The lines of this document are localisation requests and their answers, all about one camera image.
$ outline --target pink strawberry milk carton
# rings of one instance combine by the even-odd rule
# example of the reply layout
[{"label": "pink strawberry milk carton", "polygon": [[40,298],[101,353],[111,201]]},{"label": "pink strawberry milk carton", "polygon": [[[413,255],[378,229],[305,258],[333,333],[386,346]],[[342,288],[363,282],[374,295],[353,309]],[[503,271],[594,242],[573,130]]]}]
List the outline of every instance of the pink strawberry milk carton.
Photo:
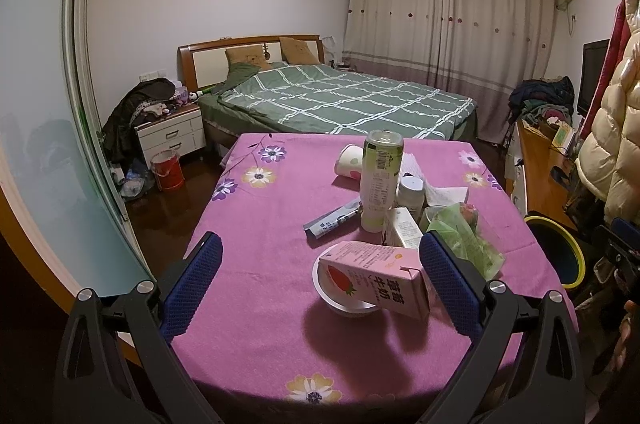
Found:
[{"label": "pink strawberry milk carton", "polygon": [[318,274],[361,301],[420,320],[429,315],[416,249],[340,242],[320,257]]}]

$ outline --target white napkin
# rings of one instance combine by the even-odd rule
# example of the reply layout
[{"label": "white napkin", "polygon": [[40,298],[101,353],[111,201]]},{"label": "white napkin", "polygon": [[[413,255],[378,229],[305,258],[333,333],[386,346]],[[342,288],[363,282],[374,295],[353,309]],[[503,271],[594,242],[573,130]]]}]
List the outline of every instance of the white napkin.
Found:
[{"label": "white napkin", "polygon": [[422,173],[422,170],[412,153],[406,153],[402,156],[400,176],[403,177],[405,173],[410,173],[411,175],[422,179],[424,182],[424,196],[427,198],[427,204],[430,206],[450,206],[458,202],[466,202],[469,188],[436,188],[432,186],[425,178],[424,173]]}]

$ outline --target television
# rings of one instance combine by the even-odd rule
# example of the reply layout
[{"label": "television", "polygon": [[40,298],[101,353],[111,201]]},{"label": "television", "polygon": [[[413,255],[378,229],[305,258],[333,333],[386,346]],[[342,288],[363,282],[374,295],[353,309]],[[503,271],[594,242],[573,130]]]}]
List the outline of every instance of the television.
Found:
[{"label": "television", "polygon": [[582,78],[578,93],[578,114],[587,115],[607,55],[609,40],[585,43],[582,51]]}]

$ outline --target pink tablecloth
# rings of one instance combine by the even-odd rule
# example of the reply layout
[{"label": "pink tablecloth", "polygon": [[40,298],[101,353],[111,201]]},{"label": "pink tablecloth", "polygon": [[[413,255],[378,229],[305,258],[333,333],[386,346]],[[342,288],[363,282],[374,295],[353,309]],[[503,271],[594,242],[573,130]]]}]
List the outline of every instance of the pink tablecloth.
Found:
[{"label": "pink tablecloth", "polygon": [[[173,342],[205,392],[210,387],[271,403],[396,406],[432,398],[457,368],[470,341],[454,330],[439,301],[427,324],[386,311],[348,319],[331,312],[314,289],[312,265],[329,245],[379,242],[355,221],[320,242],[308,241],[302,230],[358,194],[356,181],[334,175],[334,162],[347,144],[362,142],[342,135],[246,134],[236,143],[189,247],[214,231],[224,246],[222,266],[187,333]],[[468,201],[500,237],[502,279],[513,292],[561,290],[521,216],[469,144],[409,139],[405,152],[414,154],[434,186],[469,186]],[[517,345],[513,338],[503,366],[513,362]]]}]

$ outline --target brown pillow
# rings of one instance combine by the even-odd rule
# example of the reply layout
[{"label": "brown pillow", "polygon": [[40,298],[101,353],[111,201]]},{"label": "brown pillow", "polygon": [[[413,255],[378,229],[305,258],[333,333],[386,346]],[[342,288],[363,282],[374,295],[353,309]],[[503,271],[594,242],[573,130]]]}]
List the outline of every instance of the brown pillow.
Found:
[{"label": "brown pillow", "polygon": [[271,70],[273,67],[269,65],[264,58],[262,45],[249,45],[246,47],[231,47],[225,50],[226,60],[229,65],[232,63],[251,63],[260,67],[260,70]]},{"label": "brown pillow", "polygon": [[280,38],[280,51],[284,59],[291,65],[319,65],[318,58],[309,50],[309,46],[302,40]]}]

